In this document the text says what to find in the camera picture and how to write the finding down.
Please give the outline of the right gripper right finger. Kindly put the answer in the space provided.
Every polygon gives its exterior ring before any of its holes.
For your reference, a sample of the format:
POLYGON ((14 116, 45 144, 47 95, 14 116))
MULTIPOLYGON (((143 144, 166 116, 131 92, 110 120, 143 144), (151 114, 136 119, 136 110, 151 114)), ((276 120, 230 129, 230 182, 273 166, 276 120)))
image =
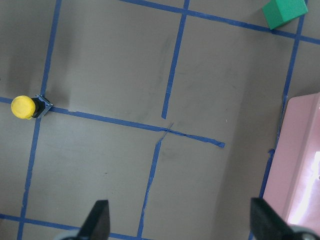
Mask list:
POLYGON ((256 240, 290 240, 293 230, 263 199, 250 200, 250 231, 256 240))

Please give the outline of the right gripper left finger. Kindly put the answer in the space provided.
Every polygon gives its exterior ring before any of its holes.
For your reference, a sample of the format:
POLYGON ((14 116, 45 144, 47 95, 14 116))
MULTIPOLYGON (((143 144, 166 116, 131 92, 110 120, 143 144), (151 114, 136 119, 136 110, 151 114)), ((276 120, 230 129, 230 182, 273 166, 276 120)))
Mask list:
POLYGON ((107 240, 111 232, 108 200, 97 200, 84 221, 77 240, 107 240))

